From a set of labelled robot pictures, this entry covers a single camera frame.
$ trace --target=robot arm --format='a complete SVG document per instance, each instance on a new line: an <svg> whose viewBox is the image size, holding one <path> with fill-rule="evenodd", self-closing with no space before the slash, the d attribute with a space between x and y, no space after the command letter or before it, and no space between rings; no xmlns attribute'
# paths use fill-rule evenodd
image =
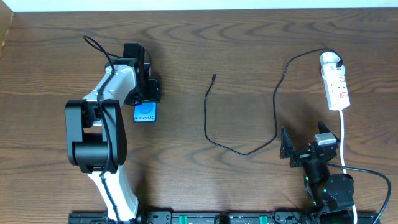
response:
<svg viewBox="0 0 398 224"><path fill-rule="evenodd" d="M70 100L65 106L69 161L79 166L97 185L108 208L108 217L113 220L117 220L116 210L121 221L133 220L138 209L138 199L132 193L123 169L127 138L121 107L123 103L137 106L160 101L157 81L149 79L150 64L144 64L144 52L139 44L125 44L123 58L113 61L114 75L104 86L101 105L112 150L108 169L102 177L100 173L105 169L108 158L105 130L85 133L84 128L103 125L97 94L111 75L111 66L106 66L104 77L90 94L82 100Z"/></svg>

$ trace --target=extension cord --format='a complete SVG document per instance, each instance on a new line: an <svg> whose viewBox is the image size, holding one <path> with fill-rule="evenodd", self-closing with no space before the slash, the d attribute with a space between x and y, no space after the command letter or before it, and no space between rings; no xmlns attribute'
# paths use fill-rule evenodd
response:
<svg viewBox="0 0 398 224"><path fill-rule="evenodd" d="M333 52L321 54L321 74L325 83L326 97L329 110L338 111L349 106L349 97L346 84L346 68L337 67L341 59Z"/></svg>

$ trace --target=power socket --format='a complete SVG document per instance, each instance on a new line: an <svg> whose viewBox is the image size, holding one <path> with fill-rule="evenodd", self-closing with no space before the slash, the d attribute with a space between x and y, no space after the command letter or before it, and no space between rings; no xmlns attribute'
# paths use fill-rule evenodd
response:
<svg viewBox="0 0 398 224"><path fill-rule="evenodd" d="M325 82L326 98L329 110L337 111L350 105L346 84L346 68L337 67L341 59L333 52L325 52L320 56L321 74Z"/></svg>

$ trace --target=white wall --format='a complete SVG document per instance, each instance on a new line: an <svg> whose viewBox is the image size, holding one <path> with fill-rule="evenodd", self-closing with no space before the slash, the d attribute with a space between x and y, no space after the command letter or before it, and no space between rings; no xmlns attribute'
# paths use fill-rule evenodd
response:
<svg viewBox="0 0 398 224"><path fill-rule="evenodd" d="M14 12L398 7L398 0L3 0Z"/></svg>

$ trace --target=wooden tabletop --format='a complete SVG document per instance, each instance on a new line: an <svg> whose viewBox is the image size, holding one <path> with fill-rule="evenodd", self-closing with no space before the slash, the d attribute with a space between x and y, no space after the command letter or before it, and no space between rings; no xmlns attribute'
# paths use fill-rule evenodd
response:
<svg viewBox="0 0 398 224"><path fill-rule="evenodd" d="M72 211L105 210L95 184L67 158L65 103L88 94L106 63L84 34L114 54L122 54L125 42L138 42L152 55L162 88L157 121L134 123L134 108L122 108L125 168L144 205L311 207L303 170L279 159L280 135L248 157L215 147L203 134L203 98L217 73L208 135L248 152L275 133L272 93L287 61L321 47L338 51L346 66L347 166L382 172L393 188L398 184L397 9L18 13L0 59L2 223L66 223ZM278 127L287 128L297 149L313 141L319 120L340 135L319 55L293 62L276 96ZM378 211L385 181L349 174L358 210ZM396 223L397 201L393 189L382 223Z"/></svg>

